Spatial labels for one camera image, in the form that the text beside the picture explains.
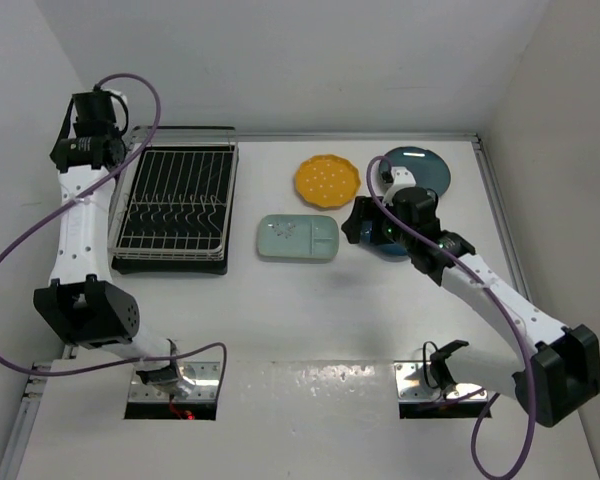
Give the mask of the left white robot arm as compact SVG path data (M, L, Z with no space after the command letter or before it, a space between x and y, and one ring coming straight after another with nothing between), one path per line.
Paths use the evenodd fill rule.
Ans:
M65 344L130 359L143 384L184 399L195 383L176 360L175 343L142 325L135 298L114 285L109 266L110 173L126 157L117 115L127 111L125 96L114 90L95 88L70 100L50 154L65 209L58 252L33 303Z

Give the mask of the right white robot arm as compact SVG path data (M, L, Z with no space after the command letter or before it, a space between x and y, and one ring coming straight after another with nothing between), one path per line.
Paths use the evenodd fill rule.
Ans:
M478 314L511 347L498 356L454 340L429 358L427 377L446 391L480 385L516 400L551 428L600 394L600 344L586 325L571 328L500 278L457 233L444 230L430 190L398 190L390 204L358 196L342 230L351 244L396 245L416 270Z

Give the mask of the teal round plate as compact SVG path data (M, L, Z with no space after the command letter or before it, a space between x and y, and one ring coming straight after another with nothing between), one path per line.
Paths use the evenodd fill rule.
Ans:
M451 172L446 162L435 152L415 146L396 147L385 154L393 167L404 167L420 187L442 196L451 184Z

